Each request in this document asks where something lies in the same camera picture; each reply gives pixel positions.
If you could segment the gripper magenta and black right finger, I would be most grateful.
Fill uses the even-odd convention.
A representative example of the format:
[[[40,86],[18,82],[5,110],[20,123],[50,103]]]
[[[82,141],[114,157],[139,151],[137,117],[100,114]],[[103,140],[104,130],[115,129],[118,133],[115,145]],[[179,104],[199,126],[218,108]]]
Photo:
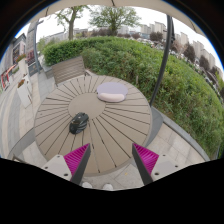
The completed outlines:
[[[183,168],[169,155],[158,155],[136,143],[132,144],[132,154],[144,185],[148,185]]]

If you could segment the gripper magenta and black left finger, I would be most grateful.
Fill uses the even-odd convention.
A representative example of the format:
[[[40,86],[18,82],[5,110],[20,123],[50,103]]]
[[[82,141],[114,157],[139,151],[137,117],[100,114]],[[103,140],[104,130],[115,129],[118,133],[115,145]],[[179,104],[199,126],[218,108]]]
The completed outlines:
[[[87,166],[90,153],[90,144],[86,144],[65,156],[55,155],[42,169],[79,185]]]

